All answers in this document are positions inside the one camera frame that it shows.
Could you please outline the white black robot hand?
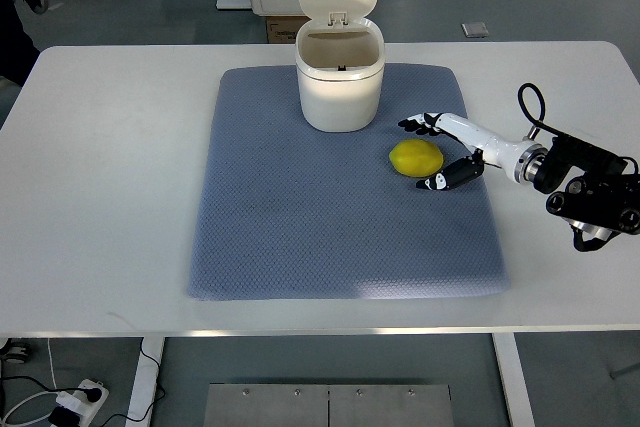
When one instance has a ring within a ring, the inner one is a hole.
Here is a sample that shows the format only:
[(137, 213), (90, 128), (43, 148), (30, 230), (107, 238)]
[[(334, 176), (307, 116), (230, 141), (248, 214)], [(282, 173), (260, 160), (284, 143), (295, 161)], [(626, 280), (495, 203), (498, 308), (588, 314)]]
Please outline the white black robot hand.
[(533, 182), (547, 149), (526, 138), (507, 141), (493, 131), (451, 113), (423, 113), (398, 123), (405, 131), (417, 135), (444, 134), (462, 144), (470, 154), (437, 173), (416, 182), (416, 187), (431, 191), (448, 191), (460, 187), (484, 172), (486, 165), (500, 168), (515, 183)]

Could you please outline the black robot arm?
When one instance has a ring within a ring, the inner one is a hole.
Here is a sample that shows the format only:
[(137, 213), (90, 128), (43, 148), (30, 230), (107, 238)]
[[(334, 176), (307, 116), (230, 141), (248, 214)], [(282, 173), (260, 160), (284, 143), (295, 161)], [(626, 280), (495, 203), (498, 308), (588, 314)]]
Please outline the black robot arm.
[(548, 196), (547, 212), (564, 219), (579, 252), (639, 233), (639, 164), (568, 134), (518, 163), (516, 179)]

